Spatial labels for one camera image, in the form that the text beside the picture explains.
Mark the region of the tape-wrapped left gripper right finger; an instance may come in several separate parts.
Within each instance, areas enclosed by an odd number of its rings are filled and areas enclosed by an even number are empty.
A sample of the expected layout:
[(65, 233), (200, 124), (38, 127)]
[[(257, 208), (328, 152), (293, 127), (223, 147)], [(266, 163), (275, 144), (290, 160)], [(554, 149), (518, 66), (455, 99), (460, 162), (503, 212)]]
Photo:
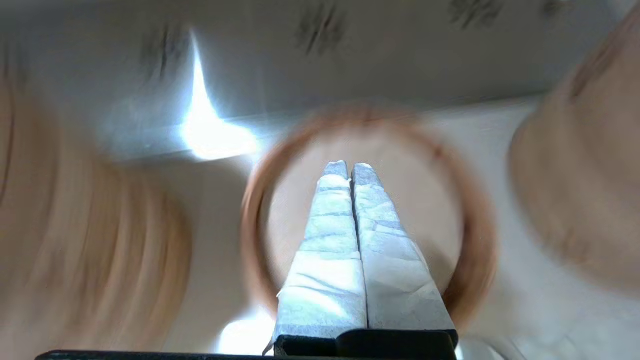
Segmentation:
[(374, 330), (455, 331), (429, 266), (369, 164), (352, 169), (368, 326)]

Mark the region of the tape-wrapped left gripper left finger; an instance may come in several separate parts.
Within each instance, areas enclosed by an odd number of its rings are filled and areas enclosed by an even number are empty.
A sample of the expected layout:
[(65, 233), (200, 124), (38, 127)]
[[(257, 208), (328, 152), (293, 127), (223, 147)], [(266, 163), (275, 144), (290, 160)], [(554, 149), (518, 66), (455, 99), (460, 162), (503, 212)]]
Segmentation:
[(344, 161), (329, 162), (278, 294), (274, 339), (334, 339), (368, 325), (364, 270)]

